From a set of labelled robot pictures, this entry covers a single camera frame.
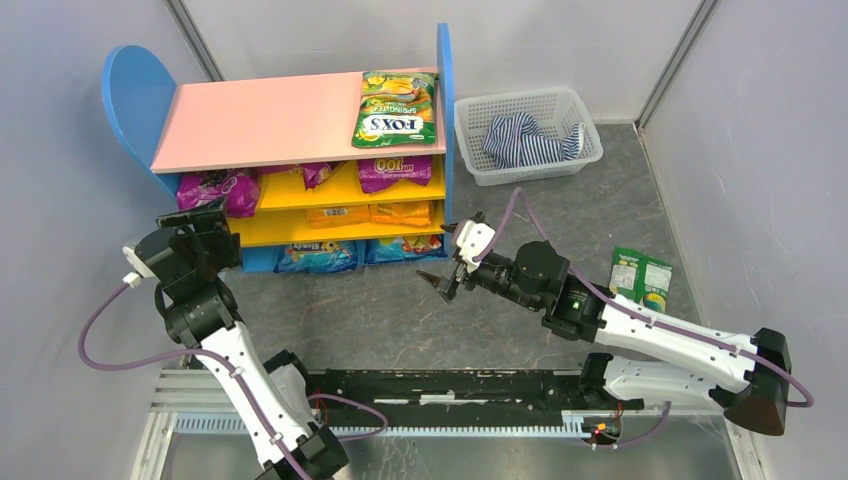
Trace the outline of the purple grape candy bag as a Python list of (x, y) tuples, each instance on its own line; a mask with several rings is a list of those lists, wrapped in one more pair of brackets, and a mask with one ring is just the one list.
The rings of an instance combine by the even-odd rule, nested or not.
[(223, 198), (228, 217), (249, 218), (260, 193), (258, 175), (250, 169), (209, 170), (184, 174), (176, 202), (179, 210), (189, 210)]

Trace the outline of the blue Blendy candy bag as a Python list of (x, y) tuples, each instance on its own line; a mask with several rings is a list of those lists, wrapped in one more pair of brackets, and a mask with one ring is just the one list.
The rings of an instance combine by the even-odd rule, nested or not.
[(284, 245), (275, 273), (331, 274), (353, 270), (358, 251), (353, 241), (323, 241)]

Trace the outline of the orange mango candy bag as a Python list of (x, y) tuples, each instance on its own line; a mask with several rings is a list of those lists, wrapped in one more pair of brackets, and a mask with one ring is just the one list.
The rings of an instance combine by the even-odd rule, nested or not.
[(370, 220), (368, 205), (334, 206), (305, 210), (311, 228), (327, 229), (367, 223)]

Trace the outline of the purple 100 candy bag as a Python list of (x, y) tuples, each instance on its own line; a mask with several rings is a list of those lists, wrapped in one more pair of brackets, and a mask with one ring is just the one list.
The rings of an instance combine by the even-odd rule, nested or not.
[(344, 161), (314, 162), (306, 164), (290, 164), (257, 167), (260, 175), (271, 175), (277, 173), (296, 174), (302, 177), (306, 190), (315, 189), (326, 182), (335, 172), (344, 165)]

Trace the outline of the green Fox's candy bag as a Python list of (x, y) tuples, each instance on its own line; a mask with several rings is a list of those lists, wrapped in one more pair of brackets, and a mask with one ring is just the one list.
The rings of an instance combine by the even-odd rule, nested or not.
[(435, 72), (364, 72), (352, 146), (370, 149), (435, 144), (437, 80)]

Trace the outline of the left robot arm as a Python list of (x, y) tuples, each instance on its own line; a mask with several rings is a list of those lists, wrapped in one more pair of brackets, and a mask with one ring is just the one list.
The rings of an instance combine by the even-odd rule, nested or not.
[(224, 201), (161, 215), (156, 225), (134, 249), (157, 280), (156, 309), (168, 336), (223, 388), (251, 437), (262, 478), (332, 478), (349, 459), (312, 413), (305, 368), (289, 355), (283, 385), (273, 383), (220, 277), (242, 265), (240, 237), (229, 228)]

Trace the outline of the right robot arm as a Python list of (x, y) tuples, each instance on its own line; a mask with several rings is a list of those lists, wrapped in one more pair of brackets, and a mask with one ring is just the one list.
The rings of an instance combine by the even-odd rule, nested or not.
[(460, 288), (480, 287), (528, 311), (556, 336), (650, 356), (640, 362), (592, 354), (581, 373), (588, 395), (627, 401), (701, 405), (749, 431), (781, 436), (790, 406), (786, 337), (712, 330), (651, 311), (573, 272), (549, 241), (522, 245), (513, 257), (484, 246), (496, 236), (482, 214), (447, 226), (455, 269), (448, 277), (417, 274), (447, 302)]

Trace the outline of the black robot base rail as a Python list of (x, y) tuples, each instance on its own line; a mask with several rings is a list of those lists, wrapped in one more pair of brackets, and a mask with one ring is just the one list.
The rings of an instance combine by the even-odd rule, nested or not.
[(536, 433), (570, 414), (611, 417), (645, 403), (616, 400), (567, 370), (324, 370), (306, 380), (320, 417), (335, 429), (377, 427), (427, 433)]

